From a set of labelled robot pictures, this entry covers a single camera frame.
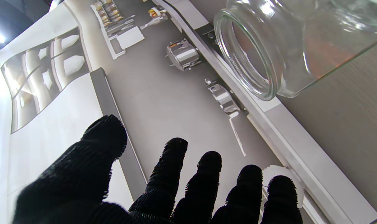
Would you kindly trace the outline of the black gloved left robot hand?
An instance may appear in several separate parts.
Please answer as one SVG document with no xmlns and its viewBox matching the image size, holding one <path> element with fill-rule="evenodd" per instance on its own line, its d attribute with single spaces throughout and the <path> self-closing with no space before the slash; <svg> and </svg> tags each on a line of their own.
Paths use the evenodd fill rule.
<svg viewBox="0 0 377 224">
<path fill-rule="evenodd" d="M 175 204 L 188 143 L 170 139 L 145 192 L 129 210 L 105 202 L 111 167 L 127 146 L 127 133 L 114 115 L 92 123 L 16 200 L 14 224 L 257 224 L 263 173 L 243 167 L 226 204 L 214 212 L 222 158 L 209 151 L 199 160 L 185 196 Z"/>
</svg>

